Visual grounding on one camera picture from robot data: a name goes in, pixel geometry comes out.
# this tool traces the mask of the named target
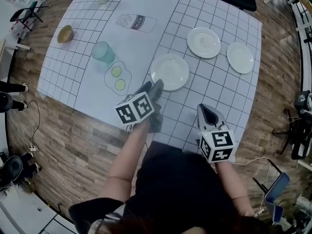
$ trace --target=blue chair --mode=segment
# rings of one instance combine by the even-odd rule
[[[281,206],[275,205],[274,201],[279,196],[281,196],[283,190],[288,185],[290,179],[288,175],[286,173],[281,172],[271,160],[268,159],[268,161],[280,173],[280,175],[278,176],[277,180],[273,183],[273,185],[269,189],[267,189],[265,185],[260,184],[255,178],[253,179],[257,183],[257,185],[261,188],[261,190],[265,193],[264,202],[269,209],[273,223],[279,223],[283,215],[284,209]]]

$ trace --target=black cable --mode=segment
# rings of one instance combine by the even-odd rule
[[[39,152],[40,149],[39,149],[38,144],[35,143],[34,136],[35,136],[35,133],[36,133],[36,131],[38,130],[38,128],[39,128],[39,126],[40,126],[40,111],[39,111],[39,106],[38,106],[38,104],[37,104],[37,102],[36,102],[35,100],[31,100],[31,101],[27,104],[27,108],[29,107],[29,104],[30,104],[31,102],[34,102],[34,103],[37,105],[37,108],[38,108],[38,115],[39,115],[39,122],[38,122],[38,127],[35,129],[33,135],[29,138],[29,147],[31,147],[31,146],[36,146],[35,148],[36,148],[37,152]]]

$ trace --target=glass cup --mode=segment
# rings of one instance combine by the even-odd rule
[[[105,41],[97,42],[92,48],[91,55],[94,59],[105,63],[110,63],[115,59],[115,53]]]

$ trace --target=plate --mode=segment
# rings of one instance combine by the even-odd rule
[[[213,58],[221,49],[219,37],[208,28],[191,30],[187,36],[187,44],[195,55],[203,58]]]
[[[239,73],[247,74],[254,66],[254,57],[250,49],[240,42],[229,45],[226,55],[230,65]]]
[[[152,62],[153,82],[162,79],[164,90],[174,91],[183,87],[189,78],[190,70],[186,61],[176,54],[165,54]]]

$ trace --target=black t-shirt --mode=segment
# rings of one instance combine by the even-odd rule
[[[97,198],[69,209],[80,234],[123,205],[111,198]],[[200,155],[170,152],[143,162],[137,173],[136,194],[126,201],[123,217],[152,219],[162,227],[182,233],[203,222],[237,214],[219,177]]]

